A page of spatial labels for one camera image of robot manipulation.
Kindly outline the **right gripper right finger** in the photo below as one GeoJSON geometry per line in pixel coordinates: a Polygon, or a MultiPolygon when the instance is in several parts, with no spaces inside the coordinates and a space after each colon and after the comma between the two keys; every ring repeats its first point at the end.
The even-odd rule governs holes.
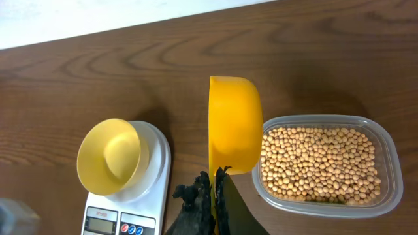
{"type": "Polygon", "coordinates": [[[269,235],[246,206],[227,170],[216,171],[216,215],[220,235],[269,235]]]}

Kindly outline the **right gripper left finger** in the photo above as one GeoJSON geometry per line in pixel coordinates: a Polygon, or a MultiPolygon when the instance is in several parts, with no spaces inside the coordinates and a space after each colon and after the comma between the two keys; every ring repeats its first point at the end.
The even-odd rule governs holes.
{"type": "Polygon", "coordinates": [[[177,185],[173,198],[183,200],[182,209],[165,235],[212,235],[216,221],[211,212],[210,178],[201,171],[192,185],[177,185]]]}

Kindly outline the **yellow measuring scoop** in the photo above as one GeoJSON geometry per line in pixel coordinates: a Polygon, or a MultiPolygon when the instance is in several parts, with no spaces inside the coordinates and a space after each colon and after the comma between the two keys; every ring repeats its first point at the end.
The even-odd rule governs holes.
{"type": "Polygon", "coordinates": [[[212,215],[216,219],[215,181],[219,167],[228,175],[246,174],[256,166],[261,152],[263,116],[257,88],[247,79],[211,76],[208,99],[209,175],[213,186],[212,215]]]}

